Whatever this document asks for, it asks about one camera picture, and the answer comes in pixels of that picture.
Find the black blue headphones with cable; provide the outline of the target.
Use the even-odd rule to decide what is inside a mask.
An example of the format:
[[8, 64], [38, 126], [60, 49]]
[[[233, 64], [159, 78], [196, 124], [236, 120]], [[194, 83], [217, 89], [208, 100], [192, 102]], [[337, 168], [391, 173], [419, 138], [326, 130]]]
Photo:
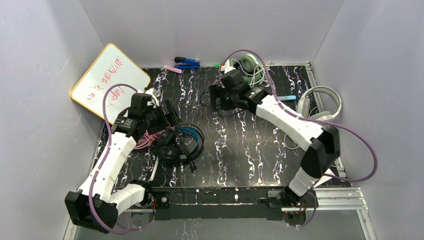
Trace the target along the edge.
[[159, 136], [152, 154], [168, 166], [188, 165], [194, 173], [197, 171], [195, 160], [202, 154], [204, 146], [205, 136], [198, 126], [180, 124]]

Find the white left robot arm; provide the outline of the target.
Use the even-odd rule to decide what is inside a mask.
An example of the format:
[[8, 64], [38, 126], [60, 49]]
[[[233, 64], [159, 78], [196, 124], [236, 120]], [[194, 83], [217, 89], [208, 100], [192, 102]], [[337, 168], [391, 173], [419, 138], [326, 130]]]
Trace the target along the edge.
[[107, 234], [124, 211], [149, 201], [146, 181], [133, 180], [117, 192], [113, 188], [129, 154], [145, 133], [159, 133], [180, 121], [170, 99], [158, 102], [151, 93], [134, 93], [130, 106], [108, 126], [108, 141], [101, 158], [84, 183], [65, 197], [71, 222]]

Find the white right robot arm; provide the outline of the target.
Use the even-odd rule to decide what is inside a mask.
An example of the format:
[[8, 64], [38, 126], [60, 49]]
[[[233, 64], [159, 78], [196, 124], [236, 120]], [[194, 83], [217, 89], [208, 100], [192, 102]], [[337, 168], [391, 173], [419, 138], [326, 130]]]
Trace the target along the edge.
[[220, 83], [209, 87], [212, 111], [248, 111], [272, 123], [304, 150], [299, 170], [280, 193], [283, 204], [297, 205], [341, 155], [338, 129], [303, 118], [263, 87], [251, 87], [232, 66], [221, 66], [220, 71]]

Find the pink headphones with cable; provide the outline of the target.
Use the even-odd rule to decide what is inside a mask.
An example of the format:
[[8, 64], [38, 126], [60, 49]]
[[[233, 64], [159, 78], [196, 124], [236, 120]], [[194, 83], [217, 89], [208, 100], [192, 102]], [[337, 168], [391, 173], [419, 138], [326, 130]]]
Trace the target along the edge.
[[141, 150], [151, 146], [163, 133], [165, 130], [159, 131], [157, 133], [149, 133], [146, 131], [141, 139], [136, 143], [134, 150]]

